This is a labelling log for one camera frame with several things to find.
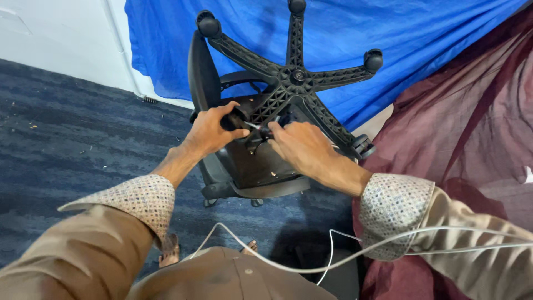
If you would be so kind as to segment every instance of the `sheer maroon curtain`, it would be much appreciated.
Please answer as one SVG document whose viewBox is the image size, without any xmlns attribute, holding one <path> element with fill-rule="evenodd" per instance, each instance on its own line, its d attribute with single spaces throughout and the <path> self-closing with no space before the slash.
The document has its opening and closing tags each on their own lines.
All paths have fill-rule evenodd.
<svg viewBox="0 0 533 300">
<path fill-rule="evenodd" d="M 364 167 L 435 181 L 452 198 L 533 231 L 533 6 L 394 103 Z M 358 202 L 354 200 L 354 230 Z M 366 299 L 466 299 L 419 257 L 371 262 Z"/>
</svg>

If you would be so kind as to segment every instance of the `white wall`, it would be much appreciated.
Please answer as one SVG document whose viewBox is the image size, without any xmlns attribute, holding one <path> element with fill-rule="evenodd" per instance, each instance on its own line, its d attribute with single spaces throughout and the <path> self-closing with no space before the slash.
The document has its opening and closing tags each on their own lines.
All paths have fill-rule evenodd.
<svg viewBox="0 0 533 300">
<path fill-rule="evenodd" d="M 125 0 L 109 3 L 112 18 L 106 17 L 104 0 L 0 0 L 0 59 L 191 108 L 189 101 L 156 96 L 150 78 L 131 68 Z M 119 40 L 114 37 L 112 19 Z M 117 41 L 125 49 L 127 63 Z"/>
</svg>

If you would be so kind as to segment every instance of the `white cable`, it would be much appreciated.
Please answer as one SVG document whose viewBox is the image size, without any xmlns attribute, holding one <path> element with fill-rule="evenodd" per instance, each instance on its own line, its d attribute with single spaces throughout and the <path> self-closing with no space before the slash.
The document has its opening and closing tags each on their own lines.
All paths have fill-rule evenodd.
<svg viewBox="0 0 533 300">
<path fill-rule="evenodd" d="M 333 259 L 333 236 L 332 236 L 332 232 L 336 232 L 336 233 L 338 233 L 338 234 L 340 234 L 340 235 L 347 236 L 348 238 L 351 238 L 351 239 L 354 239 L 354 240 L 358 240 L 358 241 L 360 241 L 360 242 L 363 241 L 362 239 L 360 239 L 360 238 L 356 238 L 355 236 L 351 236 L 351 235 L 349 235 L 349 234 L 342 233 L 342 232 L 337 231 L 337 230 L 334 230 L 334 229 L 330 229 L 330 230 L 329 230 L 329 241 L 331 242 L 331 246 L 332 246 L 331 248 L 332 248 L 332 250 L 331 250 L 331 253 L 329 254 L 329 263 L 328 263 L 328 267 L 331 266 L 331 264 L 332 264 L 332 259 Z M 326 277 L 326 274 L 327 274 L 327 273 L 328 273 L 328 270 L 325 270 L 325 271 L 324 271 L 324 274 L 322 274 L 322 277 L 321 277 L 320 280 L 318 281 L 317 285 L 319 285 L 319 284 L 322 282 L 322 280 L 324 279 L 324 277 Z"/>
<path fill-rule="evenodd" d="M 267 263 L 267 264 L 269 264 L 269 265 L 271 265 L 273 267 L 276 267 L 276 268 L 278 268 L 280 270 L 291 272 L 291 273 L 299 273 L 299 274 L 313 274 L 313 273 L 319 273 L 319 272 L 324 272 L 324 271 L 327 271 L 327 270 L 334 269 L 334 268 L 336 268 L 338 266 L 341 266 L 341 265 L 351 261 L 352 259 L 354 259 L 354 258 L 356 258 L 358 256 L 361 256 L 361 255 L 363 255 L 363 254 L 365 254 L 365 253 L 367 253 L 367 252 L 369 252 L 371 250 L 374 250 L 375 248 L 377 248 L 377 247 L 379 247 L 381 245 L 384 245 L 384 244 L 386 244 L 386 243 L 388 243 L 390 241 L 393 241 L 393 240 L 396 240 L 396 239 L 399 239 L 399 238 L 402 238 L 404 236 L 408 236 L 408 235 L 411 235 L 411 234 L 414 234 L 414 233 L 424 232 L 424 231 L 434 231 L 434 230 L 442 230 L 442 229 L 447 229 L 447 230 L 468 230 L 468 231 L 478 231 L 478 232 L 484 232 L 484 233 L 492 233 L 492 234 L 497 234 L 497 235 L 504 235 L 504 236 L 509 236 L 509 237 L 516 238 L 516 239 L 519 239 L 519 240 L 522 240 L 522 241 L 526 241 L 524 243 L 506 243 L 506 244 L 480 246 L 480 247 L 472 247 L 472 248 L 453 249 L 453 250 L 458 250 L 460 252 L 486 250 L 486 249 L 497 249 L 497 248 L 507 248 L 507 247 L 518 247 L 518 246 L 533 246 L 533 241 L 527 240 L 527 239 L 525 239 L 525 238 L 523 238 L 521 236 L 518 236 L 518 235 L 509 234 L 509 233 L 506 233 L 506 232 L 500 232 L 500 231 L 489 230 L 489 229 L 461 227 L 461 226 L 431 226 L 431 227 L 419 228 L 419 229 L 415 229 L 415 230 L 411 230 L 411 231 L 408 231 L 408 232 L 397 234 L 397 235 L 392 236 L 390 238 L 387 238 L 387 239 L 385 239 L 385 240 L 383 240 L 381 242 L 378 242 L 378 243 L 375 243 L 375 244 L 373 244 L 371 246 L 368 246 L 368 248 L 363 249 L 363 250 L 361 250 L 361 251 L 359 251 L 359 252 L 357 252 L 355 254 L 352 254 L 349 257 L 347 257 L 347 258 L 345 258 L 345 259 L 343 259 L 343 260 L 341 260 L 339 262 L 336 262 L 335 264 L 333 264 L 331 266 L 314 268 L 314 269 L 295 269 L 295 268 L 291 268 L 291 267 L 286 267 L 284 265 L 278 264 L 276 262 L 273 262 L 273 261 L 265 258 L 261 254 L 255 252 L 250 247 L 248 247 L 247 244 L 243 243 L 243 241 L 241 241 L 233 232 L 231 232 L 231 230 L 229 230 L 229 228 L 227 228 L 226 225 L 224 225 L 222 223 L 216 223 L 215 226 L 213 226 L 213 229 L 211 229 L 211 232 L 209 232 L 209 234 L 205 238 L 204 242 L 200 245 L 198 250 L 196 250 L 196 252 L 191 256 L 191 258 L 194 258 L 196 256 L 196 253 L 198 253 L 198 251 L 200 251 L 202 249 L 202 247 L 205 245 L 207 240 L 211 237 L 211 234 L 213 234 L 213 232 L 215 231 L 215 229 L 219 225 L 222 226 L 224 229 L 226 229 L 226 231 L 228 231 L 228 233 L 241 246 L 243 246 L 246 250 L 250 251 L 253 255 L 255 255 L 260 260 L 262 260 L 265 263 Z"/>
</svg>

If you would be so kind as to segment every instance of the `foot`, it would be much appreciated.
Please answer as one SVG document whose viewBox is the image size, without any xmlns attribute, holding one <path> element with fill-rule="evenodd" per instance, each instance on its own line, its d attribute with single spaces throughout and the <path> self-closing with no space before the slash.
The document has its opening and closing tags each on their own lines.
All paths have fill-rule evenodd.
<svg viewBox="0 0 533 300">
<path fill-rule="evenodd" d="M 252 240 L 250 243 L 248 243 L 248 247 L 250 247 L 253 251 L 257 252 L 257 242 L 255 240 Z M 253 255 L 253 253 L 248 251 L 246 248 L 243 248 L 240 252 L 246 255 Z"/>
<path fill-rule="evenodd" d="M 164 250 L 163 254 L 159 255 L 159 268 L 170 266 L 180 261 L 180 245 L 177 243 L 177 236 L 172 234 L 170 236 L 172 241 L 169 250 Z"/>
</svg>

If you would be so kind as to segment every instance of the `blue tarp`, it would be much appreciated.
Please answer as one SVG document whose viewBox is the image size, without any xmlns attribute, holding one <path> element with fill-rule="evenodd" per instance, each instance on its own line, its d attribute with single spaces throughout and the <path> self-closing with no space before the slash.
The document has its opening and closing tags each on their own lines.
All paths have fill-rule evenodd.
<svg viewBox="0 0 533 300">
<path fill-rule="evenodd" d="M 371 80 L 318 93 L 339 121 L 353 130 L 525 1 L 307 0 L 305 67 L 320 71 L 359 66 L 365 51 L 383 50 L 384 65 Z M 127 0 L 132 66 L 152 78 L 156 94 L 191 99 L 187 56 L 196 14 L 203 9 L 213 12 L 224 33 L 235 41 L 285 64 L 287 0 Z M 212 48 L 211 54 L 220 75 L 242 69 Z M 228 92 L 235 96 L 242 89 Z"/>
</svg>

